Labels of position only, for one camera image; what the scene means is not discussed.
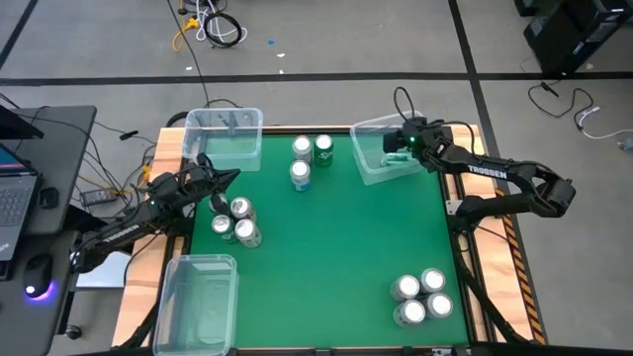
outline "laptop keyboard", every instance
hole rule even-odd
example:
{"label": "laptop keyboard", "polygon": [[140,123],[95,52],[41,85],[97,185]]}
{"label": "laptop keyboard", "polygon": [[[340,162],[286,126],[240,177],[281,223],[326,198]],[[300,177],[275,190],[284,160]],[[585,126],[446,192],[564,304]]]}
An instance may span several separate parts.
{"label": "laptop keyboard", "polygon": [[22,223],[31,188],[0,188],[0,226]]}

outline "green mat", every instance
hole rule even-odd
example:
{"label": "green mat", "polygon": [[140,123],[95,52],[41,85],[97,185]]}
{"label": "green mat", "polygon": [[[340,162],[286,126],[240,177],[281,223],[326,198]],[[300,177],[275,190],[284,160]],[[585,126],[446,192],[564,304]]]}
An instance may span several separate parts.
{"label": "green mat", "polygon": [[[332,166],[313,167],[308,192],[293,190],[293,136],[265,136],[261,170],[242,172],[227,195],[248,198],[263,242],[227,245],[211,230],[204,200],[192,254],[237,261],[234,347],[448,346],[467,343],[436,175],[417,173],[365,186],[348,135],[335,135]],[[402,274],[436,267],[454,303],[446,319],[401,328],[389,293]]]}

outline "can lid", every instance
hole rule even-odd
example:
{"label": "can lid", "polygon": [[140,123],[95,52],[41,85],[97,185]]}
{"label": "can lid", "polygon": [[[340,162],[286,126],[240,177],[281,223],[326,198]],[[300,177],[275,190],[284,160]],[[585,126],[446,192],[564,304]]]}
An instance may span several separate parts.
{"label": "can lid", "polygon": [[453,311],[453,302],[443,293],[435,293],[428,297],[428,307],[437,315],[448,315]]}
{"label": "can lid", "polygon": [[426,312],[424,306],[418,301],[406,301],[403,305],[403,314],[411,322],[421,322],[424,320]]}
{"label": "can lid", "polygon": [[315,141],[316,147],[320,149],[327,149],[332,146],[332,137],[327,134],[320,134]]}
{"label": "can lid", "polygon": [[444,283],[446,283],[444,274],[442,271],[436,268],[429,268],[422,272],[421,282],[424,286],[434,290],[439,291],[444,288]]}
{"label": "can lid", "polygon": [[238,213],[238,214],[244,214],[248,211],[248,199],[246,198],[235,198],[233,199],[233,201],[230,203],[230,209],[232,212],[234,213]]}
{"label": "can lid", "polygon": [[293,162],[293,165],[290,167],[290,171],[298,177],[303,177],[308,174],[310,167],[305,161],[299,160]]}
{"label": "can lid", "polygon": [[230,218],[226,215],[218,215],[211,222],[215,232],[227,232],[230,229]]}
{"label": "can lid", "polygon": [[235,225],[235,234],[237,237],[251,236],[254,231],[255,224],[249,219],[241,220]]}
{"label": "can lid", "polygon": [[306,150],[310,148],[310,139],[307,136],[297,136],[294,146],[298,150]]}
{"label": "can lid", "polygon": [[398,281],[398,288],[407,297],[415,297],[419,292],[419,282],[411,275],[404,275]]}

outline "gray floor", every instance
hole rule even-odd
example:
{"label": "gray floor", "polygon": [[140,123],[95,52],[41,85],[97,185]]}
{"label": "gray floor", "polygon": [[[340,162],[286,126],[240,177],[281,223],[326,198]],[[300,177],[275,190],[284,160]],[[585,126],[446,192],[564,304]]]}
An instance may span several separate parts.
{"label": "gray floor", "polygon": [[[27,1],[0,2],[2,44]],[[511,1],[458,3],[479,72],[538,71],[522,37],[528,20],[518,17]],[[228,12],[249,30],[238,47],[210,49],[188,35],[204,74],[466,71],[444,0],[232,0]],[[627,27],[617,33],[589,60],[592,68],[583,70],[633,70],[633,44],[627,41],[631,31]],[[0,69],[0,78],[195,76],[195,68],[187,70],[193,60],[186,48],[179,53],[171,49],[175,32],[164,2],[40,1]],[[279,53],[286,55],[280,58]],[[501,155],[541,161],[573,178],[579,191],[562,219],[519,217],[550,342],[632,349],[626,330],[633,318],[627,304],[633,300],[633,261],[626,254],[632,247],[628,231],[633,222],[626,218],[633,199],[627,186],[633,156],[617,148],[616,138],[584,137],[569,116],[555,120],[540,113],[527,98],[527,89],[534,84],[489,81],[482,87]],[[480,123],[468,81],[268,82],[208,84],[207,88],[213,98],[260,108],[267,125],[323,125],[352,124],[393,113],[392,91],[398,85],[408,88],[416,108],[428,116]],[[588,90],[602,108],[588,120],[591,133],[633,128],[629,114],[633,103],[627,100],[633,80],[564,82],[556,86],[561,99],[540,92],[535,92],[535,99],[561,111],[577,86]],[[0,87],[0,91],[24,107],[95,105],[99,122],[124,131],[139,130],[151,138],[174,113],[204,104],[200,84]],[[120,180],[138,165],[146,148],[144,141],[120,142],[115,133],[101,128],[92,135],[104,163]],[[98,179],[87,166],[81,174]],[[89,188],[85,183],[79,186]],[[107,215],[119,206],[100,207],[96,214]],[[86,336],[76,342],[57,338],[51,354],[107,349],[119,297],[113,291],[78,297],[71,321],[86,325]]]}

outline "green can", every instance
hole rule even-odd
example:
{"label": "green can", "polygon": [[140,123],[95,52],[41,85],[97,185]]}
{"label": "green can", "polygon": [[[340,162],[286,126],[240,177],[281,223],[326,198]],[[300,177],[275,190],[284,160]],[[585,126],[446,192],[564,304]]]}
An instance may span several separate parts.
{"label": "green can", "polygon": [[315,165],[327,167],[334,158],[334,142],[327,134],[320,134],[315,140]]}

